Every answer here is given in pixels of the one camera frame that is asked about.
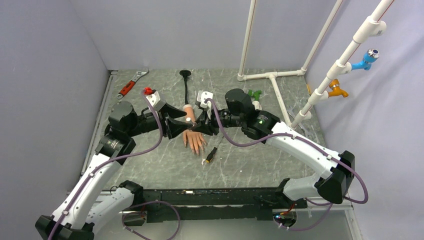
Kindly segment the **glitter nail polish bottle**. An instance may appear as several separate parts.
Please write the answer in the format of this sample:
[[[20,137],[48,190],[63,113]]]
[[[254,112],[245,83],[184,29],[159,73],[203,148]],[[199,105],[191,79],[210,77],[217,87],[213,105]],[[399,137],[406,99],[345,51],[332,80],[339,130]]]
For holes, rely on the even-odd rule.
[[[196,126],[196,122],[193,121],[191,117],[186,117],[185,121],[186,121],[187,124],[189,124],[188,130],[190,130],[190,131]]]

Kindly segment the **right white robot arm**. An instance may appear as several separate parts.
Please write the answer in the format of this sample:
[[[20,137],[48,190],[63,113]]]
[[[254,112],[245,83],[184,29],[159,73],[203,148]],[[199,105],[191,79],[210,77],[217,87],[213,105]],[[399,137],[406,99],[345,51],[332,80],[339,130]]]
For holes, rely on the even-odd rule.
[[[321,197],[332,204],[341,204],[355,177],[355,156],[338,153],[321,146],[291,129],[268,111],[255,107],[251,97],[239,88],[225,94],[227,107],[217,109],[213,93],[199,91],[196,105],[202,109],[193,130],[206,135],[217,135],[220,129],[239,127],[252,142],[283,150],[309,166],[314,174],[298,179],[285,178],[275,194],[276,203],[289,207],[294,201]]]

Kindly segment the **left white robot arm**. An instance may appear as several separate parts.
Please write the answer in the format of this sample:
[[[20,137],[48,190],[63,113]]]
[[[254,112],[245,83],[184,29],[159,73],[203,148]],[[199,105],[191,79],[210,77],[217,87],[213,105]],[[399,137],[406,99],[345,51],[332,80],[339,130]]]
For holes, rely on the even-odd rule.
[[[134,157],[133,139],[158,130],[159,138],[177,137],[188,129],[186,116],[162,100],[147,99],[149,113],[137,114],[133,105],[121,101],[112,107],[108,130],[100,139],[89,166],[64,202],[51,214],[41,215],[35,228],[44,240],[93,240],[104,225],[124,209],[137,210],[144,203],[144,189],[125,181],[99,204],[95,204],[105,184],[125,163]]]

